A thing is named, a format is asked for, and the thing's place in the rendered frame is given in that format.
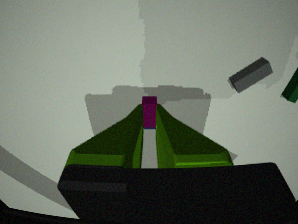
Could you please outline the magenta rectangular block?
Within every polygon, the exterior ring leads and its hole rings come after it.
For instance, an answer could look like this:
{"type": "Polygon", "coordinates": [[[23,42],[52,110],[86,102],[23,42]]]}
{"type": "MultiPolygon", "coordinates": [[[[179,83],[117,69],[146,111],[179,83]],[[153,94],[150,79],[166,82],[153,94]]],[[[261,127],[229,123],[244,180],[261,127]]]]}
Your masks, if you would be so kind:
{"type": "Polygon", "coordinates": [[[157,96],[142,96],[143,127],[156,127],[157,96]]]}

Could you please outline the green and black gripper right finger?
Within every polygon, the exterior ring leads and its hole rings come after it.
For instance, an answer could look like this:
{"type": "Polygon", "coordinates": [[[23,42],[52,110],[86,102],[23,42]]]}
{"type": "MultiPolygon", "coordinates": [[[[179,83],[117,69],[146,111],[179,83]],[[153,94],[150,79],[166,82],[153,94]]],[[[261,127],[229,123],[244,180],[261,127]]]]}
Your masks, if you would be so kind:
{"type": "Polygon", "coordinates": [[[226,148],[156,106],[156,150],[158,168],[232,166],[226,148]]]}

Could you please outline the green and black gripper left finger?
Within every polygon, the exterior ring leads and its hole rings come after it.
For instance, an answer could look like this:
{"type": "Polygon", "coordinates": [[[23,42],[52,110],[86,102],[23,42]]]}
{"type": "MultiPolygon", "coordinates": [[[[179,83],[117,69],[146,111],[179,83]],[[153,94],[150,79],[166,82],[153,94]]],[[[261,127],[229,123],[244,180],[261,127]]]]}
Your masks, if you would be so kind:
{"type": "Polygon", "coordinates": [[[141,168],[143,151],[143,106],[71,150],[71,164],[141,168]]]}

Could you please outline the dark green rod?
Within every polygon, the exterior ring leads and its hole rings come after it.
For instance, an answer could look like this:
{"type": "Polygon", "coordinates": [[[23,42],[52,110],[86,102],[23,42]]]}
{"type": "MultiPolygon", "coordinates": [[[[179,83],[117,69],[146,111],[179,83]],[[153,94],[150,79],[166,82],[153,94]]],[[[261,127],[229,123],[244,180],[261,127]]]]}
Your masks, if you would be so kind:
{"type": "Polygon", "coordinates": [[[298,100],[298,68],[281,94],[285,99],[295,103],[298,100]]]}

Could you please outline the dark grey rectangular bar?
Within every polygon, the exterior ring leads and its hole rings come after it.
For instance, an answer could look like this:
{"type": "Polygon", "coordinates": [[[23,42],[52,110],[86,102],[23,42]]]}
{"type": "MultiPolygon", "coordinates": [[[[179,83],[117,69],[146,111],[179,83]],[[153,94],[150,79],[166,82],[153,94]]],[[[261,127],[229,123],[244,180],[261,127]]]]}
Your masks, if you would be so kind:
{"type": "Polygon", "coordinates": [[[229,77],[238,93],[273,73],[270,62],[261,57],[244,69],[229,77]]]}

